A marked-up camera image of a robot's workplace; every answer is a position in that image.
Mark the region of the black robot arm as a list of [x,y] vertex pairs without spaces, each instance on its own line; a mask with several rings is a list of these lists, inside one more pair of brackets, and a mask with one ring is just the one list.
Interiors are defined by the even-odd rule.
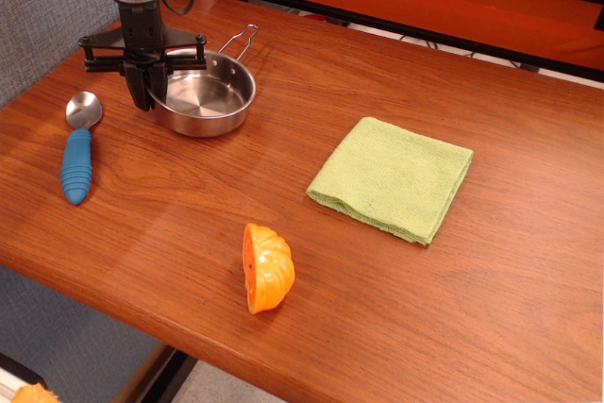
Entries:
[[[207,68],[207,38],[166,25],[160,6],[175,9],[168,0],[113,1],[119,9],[120,26],[84,36],[78,45],[84,50],[88,72],[120,74],[135,106],[148,111],[166,99],[168,76],[174,71]],[[190,0],[177,14],[187,14],[193,4]]]

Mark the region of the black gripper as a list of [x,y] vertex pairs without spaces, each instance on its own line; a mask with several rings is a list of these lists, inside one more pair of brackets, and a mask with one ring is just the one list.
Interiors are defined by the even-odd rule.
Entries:
[[[165,25],[159,0],[118,0],[120,26],[84,36],[78,45],[84,50],[86,70],[92,73],[124,74],[135,106],[149,111],[151,101],[166,99],[168,73],[207,67],[205,36]],[[147,89],[145,85],[147,70]]]

